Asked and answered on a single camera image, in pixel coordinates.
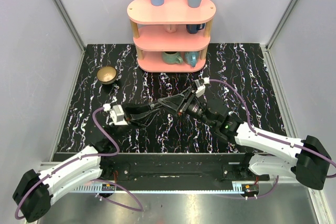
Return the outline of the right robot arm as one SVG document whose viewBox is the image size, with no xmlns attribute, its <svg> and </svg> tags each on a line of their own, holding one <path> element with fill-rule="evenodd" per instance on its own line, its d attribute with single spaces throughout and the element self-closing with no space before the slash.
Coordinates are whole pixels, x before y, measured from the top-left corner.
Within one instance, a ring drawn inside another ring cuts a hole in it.
<svg viewBox="0 0 336 224">
<path fill-rule="evenodd" d="M 250 180 L 256 175 L 279 175 L 294 178 L 311 189 L 324 188 L 330 155 L 316 137 L 308 135 L 302 140 L 251 128 L 238 117 L 229 115 L 229 108 L 220 99 L 201 103 L 191 88 L 160 98 L 158 103 L 177 115 L 188 114 L 211 126 L 223 142 L 234 142 L 268 153 L 266 157 L 252 154 L 248 162 L 241 164 L 238 173 L 242 179 Z"/>
</svg>

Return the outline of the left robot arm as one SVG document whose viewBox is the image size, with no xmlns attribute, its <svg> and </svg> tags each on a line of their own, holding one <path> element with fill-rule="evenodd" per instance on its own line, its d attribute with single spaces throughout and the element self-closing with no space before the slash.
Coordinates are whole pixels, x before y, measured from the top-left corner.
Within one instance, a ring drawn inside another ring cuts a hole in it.
<svg viewBox="0 0 336 224">
<path fill-rule="evenodd" d="M 105 161 L 117 156 L 120 147 L 112 136 L 98 122 L 99 112 L 108 112 L 112 123 L 118 129 L 123 126 L 147 127 L 159 112 L 157 104 L 104 104 L 92 114 L 95 126 L 105 139 L 88 145 L 82 151 L 62 163 L 41 172 L 33 169 L 21 178 L 14 193 L 13 200 L 17 204 L 15 219 L 25 219 L 28 223 L 40 219 L 61 197 L 87 182 L 102 182 L 113 188 L 118 185 L 110 182 L 115 178 L 112 165 Z"/>
</svg>

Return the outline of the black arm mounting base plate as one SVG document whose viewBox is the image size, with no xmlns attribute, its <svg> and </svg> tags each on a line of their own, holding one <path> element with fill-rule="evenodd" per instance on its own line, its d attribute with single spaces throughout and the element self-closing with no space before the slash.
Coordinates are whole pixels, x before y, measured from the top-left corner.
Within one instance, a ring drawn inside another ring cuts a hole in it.
<svg viewBox="0 0 336 224">
<path fill-rule="evenodd" d="M 219 181 L 268 181 L 269 175 L 255 175 L 248 169 L 252 154 L 230 153 L 122 153 L 103 157 L 102 177 L 117 176 L 118 181 L 133 178 L 213 178 Z"/>
</svg>

